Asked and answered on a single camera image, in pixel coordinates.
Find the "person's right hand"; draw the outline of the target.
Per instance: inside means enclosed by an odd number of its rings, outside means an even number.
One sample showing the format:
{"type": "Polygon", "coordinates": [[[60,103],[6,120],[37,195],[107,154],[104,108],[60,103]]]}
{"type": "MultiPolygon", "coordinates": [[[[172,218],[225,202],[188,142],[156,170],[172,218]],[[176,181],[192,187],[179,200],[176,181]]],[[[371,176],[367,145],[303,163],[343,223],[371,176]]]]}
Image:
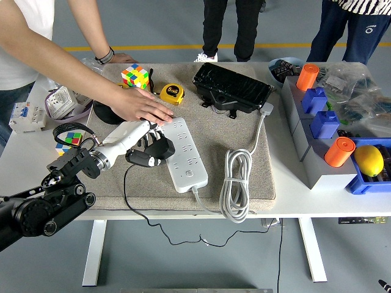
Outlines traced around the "person's right hand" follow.
{"type": "Polygon", "coordinates": [[[119,89],[109,101],[114,113],[126,121],[148,120],[162,125],[171,122],[173,112],[154,96],[139,88],[119,89]]]}

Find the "person's left hand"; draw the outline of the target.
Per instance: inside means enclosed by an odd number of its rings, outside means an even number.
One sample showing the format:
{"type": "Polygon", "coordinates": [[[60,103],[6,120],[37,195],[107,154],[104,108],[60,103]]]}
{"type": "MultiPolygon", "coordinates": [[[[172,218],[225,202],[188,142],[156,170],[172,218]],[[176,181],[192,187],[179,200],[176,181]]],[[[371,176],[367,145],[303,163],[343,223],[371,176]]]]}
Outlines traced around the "person's left hand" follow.
{"type": "Polygon", "coordinates": [[[137,60],[125,53],[115,53],[108,63],[137,63],[137,60]]]}

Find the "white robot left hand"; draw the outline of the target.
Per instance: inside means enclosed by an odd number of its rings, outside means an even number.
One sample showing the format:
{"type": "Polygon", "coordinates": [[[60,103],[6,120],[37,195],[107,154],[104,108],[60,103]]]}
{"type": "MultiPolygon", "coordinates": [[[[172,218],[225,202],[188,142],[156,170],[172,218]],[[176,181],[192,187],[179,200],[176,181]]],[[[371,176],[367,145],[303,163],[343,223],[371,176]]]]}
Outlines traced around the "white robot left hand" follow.
{"type": "Polygon", "coordinates": [[[142,167],[164,165],[164,159],[149,155],[139,150],[132,150],[141,138],[159,126],[147,120],[125,121],[121,123],[104,140],[103,144],[94,148],[90,154],[94,157],[100,170],[110,169],[118,156],[125,155],[128,162],[142,167]]]}

